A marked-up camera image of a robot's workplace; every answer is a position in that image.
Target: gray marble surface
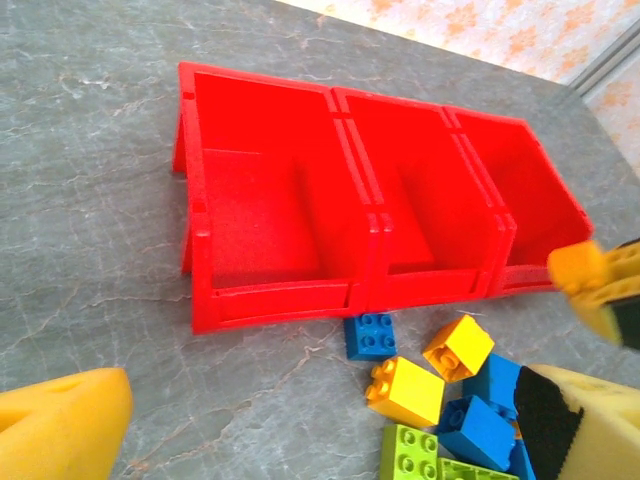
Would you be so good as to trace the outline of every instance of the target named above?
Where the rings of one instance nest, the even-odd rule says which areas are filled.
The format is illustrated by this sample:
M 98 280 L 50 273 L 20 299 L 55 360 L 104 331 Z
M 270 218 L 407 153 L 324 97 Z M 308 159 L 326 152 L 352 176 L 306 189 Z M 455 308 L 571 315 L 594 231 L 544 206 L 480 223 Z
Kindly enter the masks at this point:
M 564 87 L 266 0 L 5 5 L 0 388 L 124 366 L 136 407 L 113 478 L 373 479 L 386 423 L 337 319 L 191 335 L 180 60 L 526 117 L 597 238 L 638 234 L 638 179 Z M 396 312 L 400 353 L 424 365 L 460 311 L 516 361 L 640 384 L 640 356 L 557 294 Z

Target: floral wallpaper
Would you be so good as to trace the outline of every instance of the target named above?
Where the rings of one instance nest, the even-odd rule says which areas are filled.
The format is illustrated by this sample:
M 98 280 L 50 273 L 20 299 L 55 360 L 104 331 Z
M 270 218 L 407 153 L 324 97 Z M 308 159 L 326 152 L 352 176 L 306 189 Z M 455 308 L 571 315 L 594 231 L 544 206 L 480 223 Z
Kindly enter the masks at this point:
M 640 18 L 640 0 L 280 0 L 568 84 Z
M 640 177 L 640 52 L 609 74 L 585 101 Z

